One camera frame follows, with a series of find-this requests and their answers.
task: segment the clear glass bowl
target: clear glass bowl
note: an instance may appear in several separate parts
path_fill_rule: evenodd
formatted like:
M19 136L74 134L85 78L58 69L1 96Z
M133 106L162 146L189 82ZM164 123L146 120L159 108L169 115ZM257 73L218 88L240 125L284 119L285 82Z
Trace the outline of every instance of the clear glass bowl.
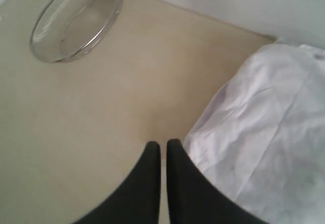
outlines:
M33 28L30 47L44 62L87 54L114 23L123 0L51 0Z

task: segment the bowl rim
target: bowl rim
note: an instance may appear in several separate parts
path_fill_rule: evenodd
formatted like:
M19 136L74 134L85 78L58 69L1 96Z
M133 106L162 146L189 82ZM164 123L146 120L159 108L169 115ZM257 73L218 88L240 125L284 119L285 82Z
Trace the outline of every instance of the bowl rim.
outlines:
M32 53L33 55L41 60L41 61L44 61L46 63L54 63L54 62L60 62L60 61L67 61L73 57L75 57L80 51L84 50L85 48L89 47L90 44L96 40L103 32L104 30L110 28L114 21L116 20L116 17L117 15L120 13L120 9L122 7L122 4L123 4L123 0L118 0L117 1L117 4L115 6L115 9L114 9L114 12L113 12L113 15L112 17L107 20L107 22L105 23L105 25L97 32L97 34L92 38L90 39L86 44L84 44L82 47L80 47L77 51L75 51L74 53L70 54L70 55L67 55L65 57L62 57L60 59L56 59L56 60L53 60L53 61L47 61L46 59L42 58L38 52L36 51L35 47L34 47L34 42L33 42L33 37L35 35L35 31L36 31L36 28L38 27L41 19L43 18L44 14L46 13L46 11L48 10L48 8L51 6L51 4L54 2L55 0L50 0L49 3L42 9L42 11L40 12L40 14L38 15L38 18L35 22L35 25L32 29L32 32L31 32L31 36L30 36L30 40L29 40L29 46L30 46L30 49L32 50ZM101 39L98 39L91 47L91 49L100 41Z

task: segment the white fabric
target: white fabric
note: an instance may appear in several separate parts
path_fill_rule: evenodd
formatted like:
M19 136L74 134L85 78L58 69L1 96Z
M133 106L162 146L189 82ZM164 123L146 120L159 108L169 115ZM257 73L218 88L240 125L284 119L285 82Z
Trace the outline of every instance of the white fabric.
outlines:
M231 200L270 224L325 223L325 52L263 47L184 141Z

